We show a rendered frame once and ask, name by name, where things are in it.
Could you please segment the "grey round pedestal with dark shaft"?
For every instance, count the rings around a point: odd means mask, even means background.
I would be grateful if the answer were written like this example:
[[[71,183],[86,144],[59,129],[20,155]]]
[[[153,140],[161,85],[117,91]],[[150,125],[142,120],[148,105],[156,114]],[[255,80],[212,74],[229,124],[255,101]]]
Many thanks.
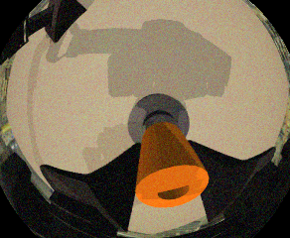
[[[188,135],[189,116],[184,104],[178,102],[173,96],[153,94],[138,100],[130,112],[128,130],[134,143],[141,143],[142,134],[153,123],[169,122],[176,124],[178,130]]]

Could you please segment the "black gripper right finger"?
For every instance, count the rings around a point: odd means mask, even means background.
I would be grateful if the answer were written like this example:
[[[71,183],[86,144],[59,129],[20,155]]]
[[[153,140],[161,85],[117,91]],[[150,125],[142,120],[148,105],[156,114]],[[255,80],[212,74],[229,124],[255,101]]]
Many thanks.
[[[249,180],[264,166],[272,162],[276,147],[247,160],[236,159],[210,147],[188,140],[198,159],[208,172],[209,183],[201,193],[208,223],[224,217],[223,212],[245,190]]]

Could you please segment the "orange knob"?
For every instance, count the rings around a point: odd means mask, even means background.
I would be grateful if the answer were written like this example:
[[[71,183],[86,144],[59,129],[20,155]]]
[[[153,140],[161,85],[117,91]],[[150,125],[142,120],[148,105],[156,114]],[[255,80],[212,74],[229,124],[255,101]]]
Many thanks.
[[[158,122],[142,134],[136,182],[136,197],[142,203],[172,207],[198,197],[209,176],[176,124]]]

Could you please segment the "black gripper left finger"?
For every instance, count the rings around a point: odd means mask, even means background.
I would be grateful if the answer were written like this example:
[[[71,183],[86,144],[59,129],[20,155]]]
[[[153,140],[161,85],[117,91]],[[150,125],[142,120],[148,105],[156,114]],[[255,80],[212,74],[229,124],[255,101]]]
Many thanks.
[[[136,143],[88,175],[59,170],[47,164],[39,170],[53,191],[96,207],[120,233],[126,233],[136,194],[140,155],[141,143]]]

